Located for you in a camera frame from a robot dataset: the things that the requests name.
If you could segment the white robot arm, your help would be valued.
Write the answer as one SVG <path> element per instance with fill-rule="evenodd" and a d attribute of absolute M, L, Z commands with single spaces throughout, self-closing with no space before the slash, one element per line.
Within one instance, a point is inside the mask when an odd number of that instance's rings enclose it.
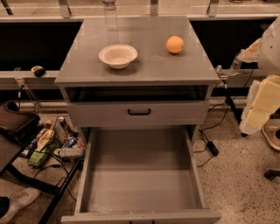
<path fill-rule="evenodd" d="M 251 135 L 280 108 L 280 17 L 258 40 L 242 50 L 237 59 L 246 63 L 256 62 L 260 70 L 268 73 L 264 80 L 252 83 L 241 115 L 240 131 Z"/>

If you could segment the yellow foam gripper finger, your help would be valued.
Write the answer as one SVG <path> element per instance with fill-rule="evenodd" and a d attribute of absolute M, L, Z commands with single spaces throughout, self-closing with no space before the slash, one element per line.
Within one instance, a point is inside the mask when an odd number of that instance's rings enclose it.
<path fill-rule="evenodd" d="M 249 88 L 247 104 L 241 114 L 239 129 L 242 133 L 256 133 L 280 109 L 280 76 L 269 75 L 254 80 Z"/>
<path fill-rule="evenodd" d="M 257 39 L 248 48 L 241 49 L 241 52 L 238 54 L 237 59 L 246 63 L 257 62 L 259 57 L 260 42 L 261 40 Z"/>

